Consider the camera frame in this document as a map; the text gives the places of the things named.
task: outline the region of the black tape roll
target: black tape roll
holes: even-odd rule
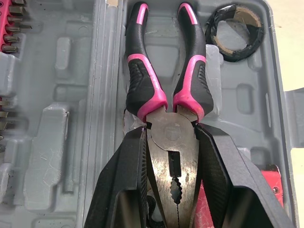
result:
[[[229,50],[217,38],[218,24],[222,20],[234,19],[244,23],[249,31],[249,44],[238,51]],[[207,22],[206,43],[218,46],[224,60],[238,62],[252,55],[261,45],[264,37],[264,26],[260,17],[243,5],[230,5],[216,10]]]

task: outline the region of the pliers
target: pliers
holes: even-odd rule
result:
[[[186,45],[183,70],[173,94],[174,113],[151,65],[144,44],[148,5],[134,5],[126,30],[130,70],[127,110],[147,123],[151,183],[167,228],[191,227],[200,180],[199,141],[194,126],[213,110],[206,76],[206,41],[193,8],[182,3],[177,12]]]

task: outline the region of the screwdriver bit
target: screwdriver bit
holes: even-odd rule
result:
[[[13,3],[14,5],[25,5],[26,4],[25,0],[11,0],[11,3]]]
[[[17,53],[18,47],[12,45],[2,45],[2,51],[5,53]]]
[[[8,22],[12,23],[12,22],[22,22],[23,18],[13,18],[13,17],[8,17]]]
[[[5,130],[7,124],[8,122],[0,122],[0,131]]]
[[[9,112],[0,111],[0,117],[6,118],[8,117]]]
[[[20,32],[20,28],[15,26],[5,26],[5,30],[7,32]]]
[[[9,12],[14,16],[23,16],[25,14],[25,9],[23,6],[10,6]]]
[[[20,41],[19,37],[13,37],[9,35],[4,36],[3,39],[7,43],[15,43]]]
[[[9,106],[9,104],[8,101],[0,101],[0,106]]]

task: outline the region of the rubber grip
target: rubber grip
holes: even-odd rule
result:
[[[137,2],[131,12],[126,31],[126,55],[130,70],[127,110],[146,122],[146,115],[168,102],[144,45],[144,31],[148,18],[148,5]]]
[[[178,21],[186,44],[186,59],[174,91],[173,109],[176,110],[177,105],[188,108],[200,121],[213,110],[213,98],[205,75],[205,35],[190,4],[180,5]]]

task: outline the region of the gray plastic tool case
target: gray plastic tool case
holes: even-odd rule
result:
[[[134,3],[28,0],[32,28],[19,35],[20,53],[0,53],[0,96],[10,102],[2,108],[13,123],[1,132],[0,228],[84,225],[99,173],[124,136],[125,30]],[[181,1],[146,3],[147,51],[168,92],[184,57]],[[205,25],[232,1],[191,3]],[[298,225],[290,149],[304,147],[304,90],[283,92],[269,5],[241,3],[261,17],[264,41],[248,59],[221,62],[221,110],[203,122],[230,134],[254,164],[279,167],[284,208]]]

